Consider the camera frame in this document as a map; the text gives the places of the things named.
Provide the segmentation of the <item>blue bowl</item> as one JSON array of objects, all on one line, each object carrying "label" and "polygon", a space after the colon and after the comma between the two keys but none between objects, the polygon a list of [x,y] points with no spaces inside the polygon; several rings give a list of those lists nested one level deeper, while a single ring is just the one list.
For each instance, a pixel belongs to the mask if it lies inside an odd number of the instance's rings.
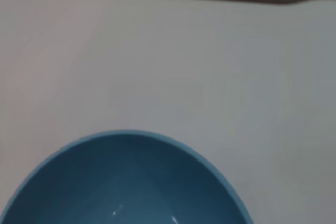
[{"label": "blue bowl", "polygon": [[190,147],[137,130],[56,151],[15,191],[0,224],[254,224],[224,176]]}]

